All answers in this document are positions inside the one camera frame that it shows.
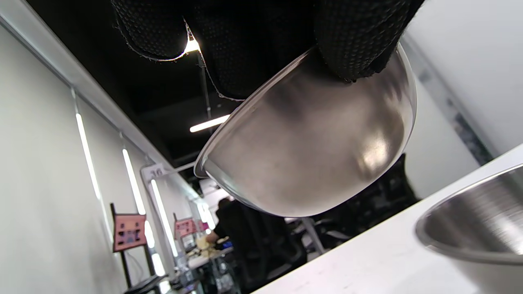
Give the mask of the person's left hand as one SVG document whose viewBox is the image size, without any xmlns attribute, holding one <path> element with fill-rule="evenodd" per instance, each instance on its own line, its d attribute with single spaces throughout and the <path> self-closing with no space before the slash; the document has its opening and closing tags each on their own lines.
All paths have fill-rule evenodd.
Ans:
<svg viewBox="0 0 523 294">
<path fill-rule="evenodd" d="M 182 56 L 196 39 L 217 92 L 244 100 L 316 45 L 331 72 L 355 82 L 381 72 L 422 0 L 112 0 L 135 52 Z"/>
</svg>

